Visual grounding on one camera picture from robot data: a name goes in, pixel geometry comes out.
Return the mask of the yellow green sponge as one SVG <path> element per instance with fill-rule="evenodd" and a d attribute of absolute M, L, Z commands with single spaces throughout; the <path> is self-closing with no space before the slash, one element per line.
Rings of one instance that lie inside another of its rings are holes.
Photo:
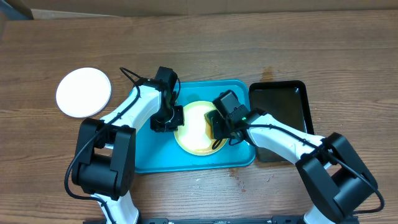
<path fill-rule="evenodd" d="M 206 128 L 205 133 L 210 139 L 218 139 L 222 133 L 222 117 L 218 110 L 212 110 L 205 115 Z"/>

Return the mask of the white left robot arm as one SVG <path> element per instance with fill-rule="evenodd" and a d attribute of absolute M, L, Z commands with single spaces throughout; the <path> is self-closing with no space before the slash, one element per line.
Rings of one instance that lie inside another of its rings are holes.
<path fill-rule="evenodd" d="M 183 108 L 176 104 L 178 75 L 159 67 L 154 78 L 144 78 L 122 67 L 133 82 L 128 98 L 101 119 L 86 118 L 80 125 L 75 156 L 64 178 L 66 193 L 79 200 L 98 202 L 102 223 L 138 223 L 130 187 L 135 171 L 136 134 L 146 121 L 157 133 L 176 131 L 184 124 Z"/>

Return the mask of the white plate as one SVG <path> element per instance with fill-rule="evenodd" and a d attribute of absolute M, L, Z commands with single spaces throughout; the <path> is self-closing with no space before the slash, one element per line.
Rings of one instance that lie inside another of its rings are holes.
<path fill-rule="evenodd" d="M 111 82 L 107 75 L 92 67 L 78 68 L 59 83 L 55 100 L 59 109 L 74 118 L 99 113 L 111 98 Z"/>

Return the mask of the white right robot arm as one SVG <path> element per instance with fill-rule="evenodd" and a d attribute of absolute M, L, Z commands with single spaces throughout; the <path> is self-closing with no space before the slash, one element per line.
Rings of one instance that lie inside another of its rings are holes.
<path fill-rule="evenodd" d="M 338 133 L 327 138 L 301 132 L 263 110 L 248 110 L 228 90 L 213 100 L 215 109 L 205 114 L 213 148 L 228 139 L 229 145 L 246 142 L 268 149 L 294 164 L 313 202 L 304 215 L 272 217 L 274 223 L 358 223 L 365 213 L 358 207 L 372 194 L 385 202 L 377 181 L 353 149 Z"/>

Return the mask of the yellow plate with sauce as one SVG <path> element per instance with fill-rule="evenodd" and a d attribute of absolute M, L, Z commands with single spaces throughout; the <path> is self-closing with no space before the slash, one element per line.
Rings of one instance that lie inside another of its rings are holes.
<path fill-rule="evenodd" d="M 184 125 L 174 132 L 182 149 L 196 156 L 207 156 L 219 151 L 226 144 L 227 139 L 223 139 L 216 149 L 212 149 L 215 139 L 210 138 L 211 128 L 205 115 L 215 109 L 209 101 L 195 101 L 183 107 Z"/>

